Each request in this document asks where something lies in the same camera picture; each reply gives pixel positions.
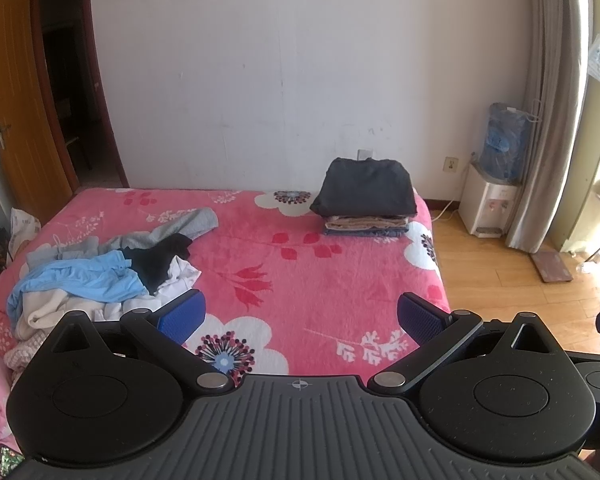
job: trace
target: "wall outlet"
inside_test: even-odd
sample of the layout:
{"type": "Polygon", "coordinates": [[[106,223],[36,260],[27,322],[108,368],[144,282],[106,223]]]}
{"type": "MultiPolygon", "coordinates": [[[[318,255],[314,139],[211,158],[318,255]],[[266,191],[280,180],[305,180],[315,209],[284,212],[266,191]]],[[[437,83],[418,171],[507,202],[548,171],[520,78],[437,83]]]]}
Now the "wall outlet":
{"type": "Polygon", "coordinates": [[[459,161],[457,158],[454,156],[448,156],[445,159],[445,167],[442,171],[445,171],[445,173],[456,173],[458,171],[458,164],[459,161]]]}
{"type": "Polygon", "coordinates": [[[358,150],[358,160],[374,158],[374,150],[358,150]]]}

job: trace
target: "gray curtain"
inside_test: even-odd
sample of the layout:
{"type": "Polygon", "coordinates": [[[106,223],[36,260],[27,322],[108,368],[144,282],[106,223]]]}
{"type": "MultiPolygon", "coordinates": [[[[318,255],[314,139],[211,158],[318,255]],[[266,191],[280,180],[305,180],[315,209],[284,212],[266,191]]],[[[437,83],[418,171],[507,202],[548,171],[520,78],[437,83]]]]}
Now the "gray curtain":
{"type": "Polygon", "coordinates": [[[532,0],[533,39],[523,108],[537,114],[509,247],[535,253],[569,171],[586,84],[579,0],[532,0]]]}

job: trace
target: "triangular cutout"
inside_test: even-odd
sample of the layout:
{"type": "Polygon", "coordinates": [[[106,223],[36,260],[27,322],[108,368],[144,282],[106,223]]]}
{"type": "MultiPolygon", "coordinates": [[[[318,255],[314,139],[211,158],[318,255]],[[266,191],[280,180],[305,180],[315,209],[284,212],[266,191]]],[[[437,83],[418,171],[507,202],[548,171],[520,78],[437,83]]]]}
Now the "triangular cutout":
{"type": "Polygon", "coordinates": [[[82,327],[78,324],[71,324],[64,327],[62,334],[56,342],[53,352],[74,352],[76,350],[86,350],[89,348],[89,341],[87,336],[84,335],[82,327]]]}
{"type": "Polygon", "coordinates": [[[513,343],[514,350],[526,350],[527,352],[538,352],[541,354],[548,354],[549,349],[542,341],[542,338],[536,331],[536,327],[531,324],[526,324],[520,330],[515,343],[513,343]]]}

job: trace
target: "door handle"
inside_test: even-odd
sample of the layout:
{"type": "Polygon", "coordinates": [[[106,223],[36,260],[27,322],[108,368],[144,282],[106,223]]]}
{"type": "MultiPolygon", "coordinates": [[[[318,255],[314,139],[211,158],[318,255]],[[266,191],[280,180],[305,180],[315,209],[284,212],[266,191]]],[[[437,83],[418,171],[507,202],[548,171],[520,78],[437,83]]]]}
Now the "door handle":
{"type": "Polygon", "coordinates": [[[5,126],[2,126],[0,124],[0,147],[3,150],[5,149],[5,146],[4,146],[4,137],[2,136],[2,134],[8,132],[10,128],[11,128],[10,124],[6,124],[5,126]]]}

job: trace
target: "pink floral blanket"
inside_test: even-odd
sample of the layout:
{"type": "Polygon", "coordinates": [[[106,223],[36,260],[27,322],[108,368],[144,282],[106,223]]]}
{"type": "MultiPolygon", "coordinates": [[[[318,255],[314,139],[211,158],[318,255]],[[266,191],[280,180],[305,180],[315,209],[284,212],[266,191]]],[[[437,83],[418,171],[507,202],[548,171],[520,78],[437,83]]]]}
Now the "pink floral blanket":
{"type": "MultiPolygon", "coordinates": [[[[418,216],[405,238],[328,237],[307,192],[90,189],[49,222],[26,251],[101,242],[148,231],[208,206],[220,227],[195,240],[190,262],[206,297],[204,324],[188,349],[236,380],[266,374],[359,374],[364,381],[415,348],[396,318],[415,292],[448,311],[431,239],[418,216]]],[[[6,298],[28,272],[24,254],[0,277],[0,354],[14,345],[6,298]]]]}

